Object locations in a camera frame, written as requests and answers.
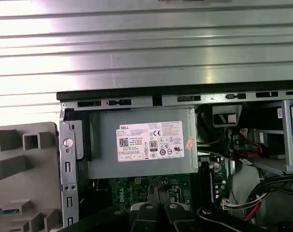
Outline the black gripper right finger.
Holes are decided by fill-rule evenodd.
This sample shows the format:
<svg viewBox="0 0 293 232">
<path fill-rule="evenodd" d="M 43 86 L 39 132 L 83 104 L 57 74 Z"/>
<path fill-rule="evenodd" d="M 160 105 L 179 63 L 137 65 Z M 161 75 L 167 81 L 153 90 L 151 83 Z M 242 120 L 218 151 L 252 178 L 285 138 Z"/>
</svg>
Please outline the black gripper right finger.
<svg viewBox="0 0 293 232">
<path fill-rule="evenodd" d="M 177 232 L 269 232 L 270 229 L 253 225 L 217 209 L 199 208 L 196 212 L 184 209 L 169 198 L 166 185 L 161 186 L 161 204 L 170 224 Z"/>
</svg>

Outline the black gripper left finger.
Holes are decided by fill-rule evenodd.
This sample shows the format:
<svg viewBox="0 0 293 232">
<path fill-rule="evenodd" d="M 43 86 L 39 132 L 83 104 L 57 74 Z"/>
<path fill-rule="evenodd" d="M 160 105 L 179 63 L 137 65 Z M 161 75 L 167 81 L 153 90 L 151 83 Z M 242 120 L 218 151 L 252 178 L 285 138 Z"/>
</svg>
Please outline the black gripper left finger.
<svg viewBox="0 0 293 232">
<path fill-rule="evenodd" d="M 159 214 L 158 186 L 149 186 L 148 201 L 134 204 L 127 212 L 121 206 L 106 208 L 66 228 L 63 232 L 155 232 Z"/>
</svg>

